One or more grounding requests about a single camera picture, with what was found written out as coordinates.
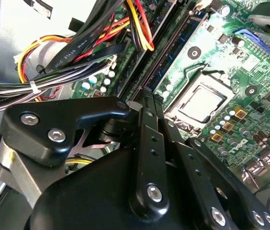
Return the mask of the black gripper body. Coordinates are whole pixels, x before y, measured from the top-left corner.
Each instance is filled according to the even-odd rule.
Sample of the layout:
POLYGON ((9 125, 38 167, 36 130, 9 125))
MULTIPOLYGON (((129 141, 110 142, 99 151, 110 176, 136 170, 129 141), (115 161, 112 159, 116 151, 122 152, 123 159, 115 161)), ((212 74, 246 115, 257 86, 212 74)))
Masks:
POLYGON ((117 150, 50 185, 36 202, 30 230, 209 230, 177 168, 167 165, 169 210, 147 223, 130 209, 134 154, 117 150))

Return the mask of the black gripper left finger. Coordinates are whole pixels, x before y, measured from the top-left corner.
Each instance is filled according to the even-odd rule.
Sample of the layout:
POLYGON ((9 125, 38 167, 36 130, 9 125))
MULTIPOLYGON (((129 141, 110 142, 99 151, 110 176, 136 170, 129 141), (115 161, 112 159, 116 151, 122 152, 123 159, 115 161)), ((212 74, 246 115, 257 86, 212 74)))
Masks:
POLYGON ((169 195, 153 96, 142 91, 139 110, 114 96, 10 106, 0 126, 0 179, 19 189, 33 209, 53 183, 125 150, 134 154, 130 209, 144 222, 160 220, 169 195))

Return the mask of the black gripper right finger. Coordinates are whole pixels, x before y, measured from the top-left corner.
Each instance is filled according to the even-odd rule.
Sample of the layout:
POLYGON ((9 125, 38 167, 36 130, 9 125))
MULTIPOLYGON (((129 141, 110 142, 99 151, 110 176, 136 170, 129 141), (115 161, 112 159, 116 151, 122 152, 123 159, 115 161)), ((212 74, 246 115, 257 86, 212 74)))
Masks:
POLYGON ((270 230, 270 211, 197 138, 184 140, 153 96, 165 147, 186 180, 198 230, 270 230))

